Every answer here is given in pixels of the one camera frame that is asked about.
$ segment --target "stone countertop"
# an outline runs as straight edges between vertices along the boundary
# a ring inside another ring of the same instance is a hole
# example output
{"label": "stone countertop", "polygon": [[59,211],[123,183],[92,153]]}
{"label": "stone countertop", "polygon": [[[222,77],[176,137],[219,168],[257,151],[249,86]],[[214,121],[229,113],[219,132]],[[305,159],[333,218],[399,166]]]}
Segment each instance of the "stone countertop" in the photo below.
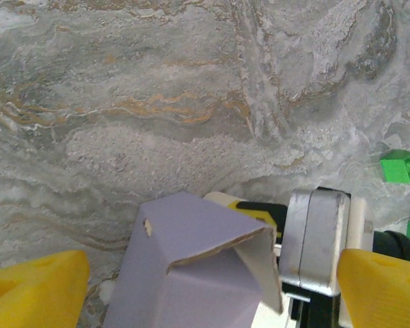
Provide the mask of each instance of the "stone countertop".
{"label": "stone countertop", "polygon": [[0,267],[90,257],[100,327],[140,203],[364,196],[405,231],[410,0],[0,1]]}

